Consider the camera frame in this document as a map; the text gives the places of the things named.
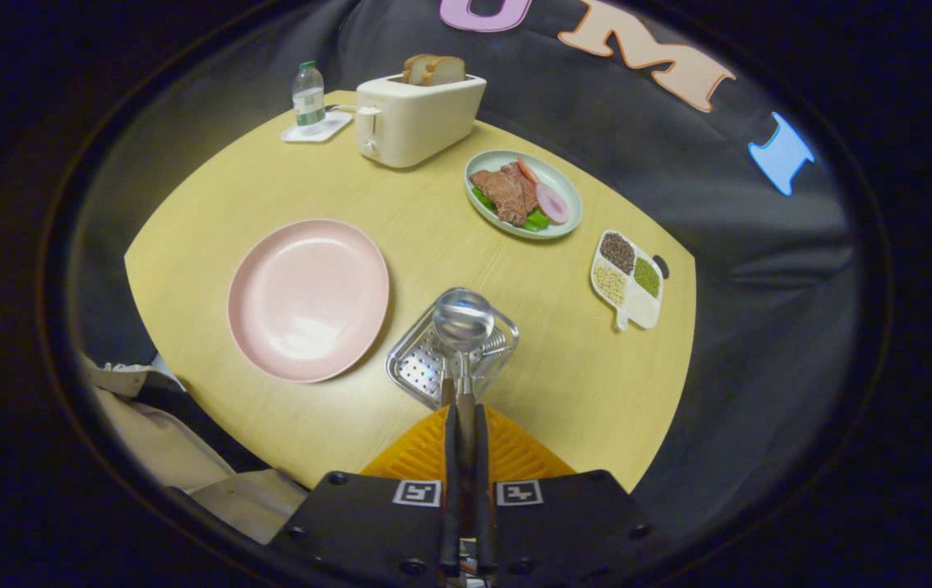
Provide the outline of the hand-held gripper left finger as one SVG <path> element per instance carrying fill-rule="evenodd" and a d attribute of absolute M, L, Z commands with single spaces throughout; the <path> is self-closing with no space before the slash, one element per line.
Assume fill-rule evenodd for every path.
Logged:
<path fill-rule="evenodd" d="M 461 576 L 457 410 L 415 425 L 362 474 L 331 471 L 269 545 L 364 587 L 444 587 Z"/>

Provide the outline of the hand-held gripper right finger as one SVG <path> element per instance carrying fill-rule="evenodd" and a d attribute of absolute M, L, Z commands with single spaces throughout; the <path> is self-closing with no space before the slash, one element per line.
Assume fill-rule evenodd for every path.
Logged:
<path fill-rule="evenodd" d="M 488 587 L 613 587 L 653 524 L 606 470 L 575 473 L 494 410 L 474 410 L 477 572 Z"/>

